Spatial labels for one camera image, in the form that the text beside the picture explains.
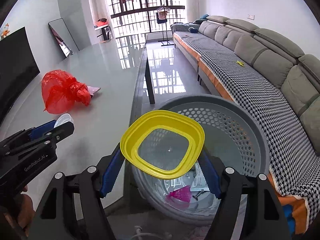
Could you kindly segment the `person left hand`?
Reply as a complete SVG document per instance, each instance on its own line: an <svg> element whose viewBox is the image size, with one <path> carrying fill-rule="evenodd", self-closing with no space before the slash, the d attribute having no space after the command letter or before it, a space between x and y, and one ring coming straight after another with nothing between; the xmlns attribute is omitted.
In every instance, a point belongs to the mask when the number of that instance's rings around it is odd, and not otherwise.
<svg viewBox="0 0 320 240"><path fill-rule="evenodd" d="M1 239L28 239L35 215L28 187L6 203L1 203Z"/></svg>

